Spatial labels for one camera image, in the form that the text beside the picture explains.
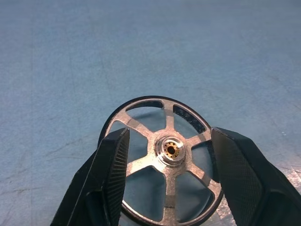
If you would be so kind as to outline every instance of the blue table surface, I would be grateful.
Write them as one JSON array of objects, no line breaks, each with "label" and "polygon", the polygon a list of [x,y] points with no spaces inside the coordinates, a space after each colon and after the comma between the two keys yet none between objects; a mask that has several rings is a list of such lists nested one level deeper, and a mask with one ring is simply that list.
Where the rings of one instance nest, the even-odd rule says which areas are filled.
[{"label": "blue table surface", "polygon": [[0,225],[49,225],[107,117],[144,95],[250,137],[301,192],[300,1],[2,0]]}]

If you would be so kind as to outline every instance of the wheel rim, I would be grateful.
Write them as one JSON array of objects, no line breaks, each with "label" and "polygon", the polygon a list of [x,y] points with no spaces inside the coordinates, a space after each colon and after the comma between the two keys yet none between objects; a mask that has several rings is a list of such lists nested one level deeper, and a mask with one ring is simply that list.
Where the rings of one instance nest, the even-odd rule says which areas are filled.
[{"label": "wheel rim", "polygon": [[[164,129],[152,132],[127,114],[128,110],[147,106],[159,107],[165,111],[166,127]],[[174,128],[174,113],[183,117],[199,134],[191,138],[184,138]],[[166,180],[166,197],[161,221],[155,221],[139,214],[124,200],[122,202],[123,214],[143,225],[190,226],[206,221],[218,207],[223,193],[221,185],[193,163],[191,149],[211,140],[209,124],[194,110],[176,100],[157,96],[140,97],[124,103],[114,111],[103,127],[99,143],[110,132],[116,121],[135,130],[148,140],[147,155],[127,164],[127,177],[152,166],[162,173]],[[198,217],[179,223],[175,211],[175,179],[184,172],[189,172],[206,186],[213,195],[213,200]]]}]

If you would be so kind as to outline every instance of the wheel hub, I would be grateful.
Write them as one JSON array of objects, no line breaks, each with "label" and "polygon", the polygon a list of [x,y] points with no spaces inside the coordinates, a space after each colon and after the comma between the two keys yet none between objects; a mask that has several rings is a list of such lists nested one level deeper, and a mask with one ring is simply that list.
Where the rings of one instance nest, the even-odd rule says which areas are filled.
[{"label": "wheel hub", "polygon": [[167,166],[177,166],[185,159],[186,148],[180,139],[169,136],[159,139],[156,143],[156,153]]}]

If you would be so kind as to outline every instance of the spoke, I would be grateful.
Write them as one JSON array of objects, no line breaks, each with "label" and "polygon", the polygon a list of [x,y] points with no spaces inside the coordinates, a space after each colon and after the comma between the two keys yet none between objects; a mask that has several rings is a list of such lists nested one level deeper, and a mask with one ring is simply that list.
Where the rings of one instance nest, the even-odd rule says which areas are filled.
[{"label": "spoke", "polygon": [[166,195],[163,208],[163,219],[161,223],[164,225],[174,226],[177,223],[175,213],[175,176],[166,177]]},{"label": "spoke", "polygon": [[214,194],[214,199],[216,200],[222,189],[221,184],[216,183],[203,170],[194,164],[190,166],[188,171]]},{"label": "spoke", "polygon": [[127,125],[131,129],[137,131],[138,133],[140,133],[142,136],[144,136],[146,138],[152,133],[142,123],[133,119],[126,112],[120,112],[119,115],[116,117],[116,121],[122,122],[123,124]]},{"label": "spoke", "polygon": [[194,137],[188,138],[186,140],[186,144],[189,145],[190,147],[199,145],[203,142],[206,142],[208,140],[211,140],[211,134],[210,130],[206,130],[205,132],[198,134]]},{"label": "spoke", "polygon": [[127,177],[142,170],[148,166],[151,166],[151,161],[148,156],[144,156],[140,159],[134,160],[127,164]]},{"label": "spoke", "polygon": [[211,179],[208,188],[214,194],[215,199],[217,199],[222,190],[221,184],[216,183],[214,180]]},{"label": "spoke", "polygon": [[166,128],[174,129],[174,103],[164,100],[164,111],[166,116]]},{"label": "spoke", "polygon": [[191,164],[188,167],[188,172],[190,172],[196,179],[198,179],[202,184],[205,186],[208,186],[210,183],[210,177],[199,167],[197,167],[195,164]]}]

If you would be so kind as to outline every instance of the hub hole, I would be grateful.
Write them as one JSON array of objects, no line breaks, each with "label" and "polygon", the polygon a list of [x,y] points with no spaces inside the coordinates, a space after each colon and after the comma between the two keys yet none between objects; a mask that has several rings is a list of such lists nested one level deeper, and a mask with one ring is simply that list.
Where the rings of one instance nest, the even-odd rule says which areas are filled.
[{"label": "hub hole", "polygon": [[168,153],[170,154],[174,154],[175,153],[175,149],[173,147],[168,147],[167,148]]}]

